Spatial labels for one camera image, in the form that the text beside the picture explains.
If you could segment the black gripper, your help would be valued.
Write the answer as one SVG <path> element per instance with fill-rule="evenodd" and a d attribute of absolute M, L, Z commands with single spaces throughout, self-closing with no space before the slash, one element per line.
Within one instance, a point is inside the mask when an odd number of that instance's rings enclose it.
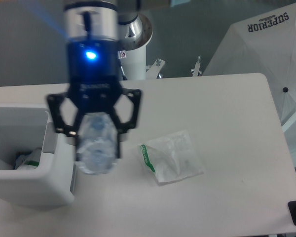
<path fill-rule="evenodd" d="M 117 50 L 118 43 L 112 40 L 67 42 L 70 87 L 67 92 L 48 94 L 46 101 L 55 132 L 74 146 L 74 160 L 78 160 L 78 132 L 85 114 L 109 114 L 116 129 L 116 158 L 121 158 L 120 146 L 128 131 L 137 127 L 142 91 L 122 89 Z M 61 113 L 66 98 L 77 108 L 72 125 Z"/>

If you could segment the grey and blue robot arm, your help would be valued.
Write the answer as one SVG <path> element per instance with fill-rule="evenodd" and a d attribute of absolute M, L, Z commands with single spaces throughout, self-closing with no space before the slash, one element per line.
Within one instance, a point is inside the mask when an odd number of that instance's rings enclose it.
<path fill-rule="evenodd" d="M 153 34 L 139 0 L 66 0 L 69 88 L 49 94 L 47 104 L 57 133 L 79 138 L 86 114 L 110 116 L 117 135 L 137 125 L 142 92 L 123 80 L 144 80 L 146 46 Z"/>

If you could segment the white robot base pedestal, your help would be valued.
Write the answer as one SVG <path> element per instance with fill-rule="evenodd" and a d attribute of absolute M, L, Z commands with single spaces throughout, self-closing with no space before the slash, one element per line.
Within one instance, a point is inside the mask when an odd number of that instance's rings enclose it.
<path fill-rule="evenodd" d="M 118 58 L 121 64 L 121 75 L 123 80 L 145 80 L 147 46 L 141 46 L 133 50 L 120 50 Z"/>

